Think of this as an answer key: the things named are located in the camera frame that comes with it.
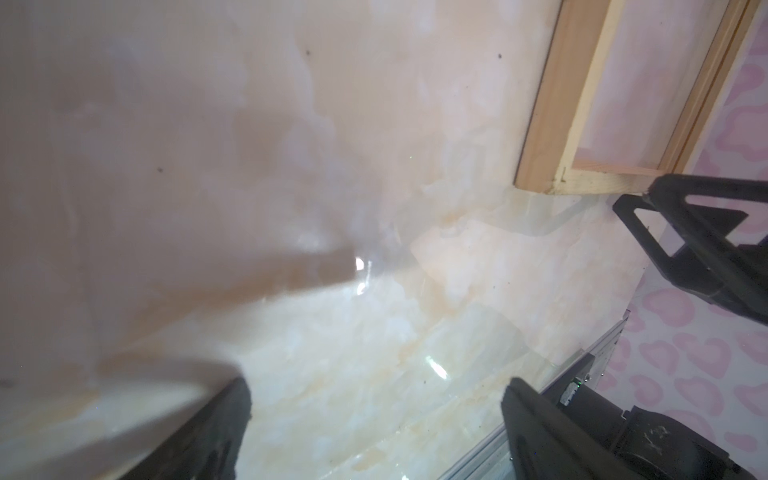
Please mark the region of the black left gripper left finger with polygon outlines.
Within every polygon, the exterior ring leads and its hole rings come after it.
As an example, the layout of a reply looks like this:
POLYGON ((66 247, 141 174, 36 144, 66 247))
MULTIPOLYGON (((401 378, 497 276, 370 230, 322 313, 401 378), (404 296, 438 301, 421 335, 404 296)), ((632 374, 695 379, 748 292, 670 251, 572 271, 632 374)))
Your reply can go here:
POLYGON ((234 479, 251 408, 246 380, 233 379, 122 478, 234 479))

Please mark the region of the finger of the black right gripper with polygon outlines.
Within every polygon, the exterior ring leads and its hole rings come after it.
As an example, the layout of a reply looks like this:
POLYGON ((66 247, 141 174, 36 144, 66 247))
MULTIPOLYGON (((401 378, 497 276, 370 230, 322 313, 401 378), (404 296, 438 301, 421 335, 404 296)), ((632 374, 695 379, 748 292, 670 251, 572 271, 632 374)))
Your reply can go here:
POLYGON ((767 183, 668 174, 643 195, 624 194, 613 211, 661 275, 678 289, 759 324, 767 323, 767 239, 735 245, 727 235, 748 214, 738 209, 694 205, 689 196, 765 204, 767 183), (636 212, 659 213, 682 238, 674 254, 665 252, 636 212))

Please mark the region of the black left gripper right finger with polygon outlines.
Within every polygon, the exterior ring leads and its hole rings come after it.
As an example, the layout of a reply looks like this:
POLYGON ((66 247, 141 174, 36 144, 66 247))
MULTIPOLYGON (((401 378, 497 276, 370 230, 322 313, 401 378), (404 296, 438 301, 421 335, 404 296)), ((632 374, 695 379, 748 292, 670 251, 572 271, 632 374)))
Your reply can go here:
POLYGON ((630 470, 523 379, 501 409, 517 479, 628 479, 630 470))

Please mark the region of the clear acrylic sheet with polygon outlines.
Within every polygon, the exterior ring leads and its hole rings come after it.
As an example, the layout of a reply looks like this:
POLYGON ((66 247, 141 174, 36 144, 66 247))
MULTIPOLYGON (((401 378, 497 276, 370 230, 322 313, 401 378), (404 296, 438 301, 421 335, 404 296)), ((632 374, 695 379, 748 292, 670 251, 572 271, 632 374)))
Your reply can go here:
POLYGON ((614 325, 648 260, 602 196, 501 193, 438 223, 431 203, 353 257, 357 293, 393 282, 421 316, 397 351, 435 403, 538 384, 614 325))

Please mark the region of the light wooden picture frame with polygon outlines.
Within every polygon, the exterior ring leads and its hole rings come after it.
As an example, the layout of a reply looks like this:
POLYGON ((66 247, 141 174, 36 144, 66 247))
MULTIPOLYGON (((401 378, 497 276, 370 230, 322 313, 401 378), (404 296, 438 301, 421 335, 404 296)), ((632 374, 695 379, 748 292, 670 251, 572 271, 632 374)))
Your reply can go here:
POLYGON ((515 186, 642 193, 688 172, 766 13, 763 1, 563 2, 515 186))

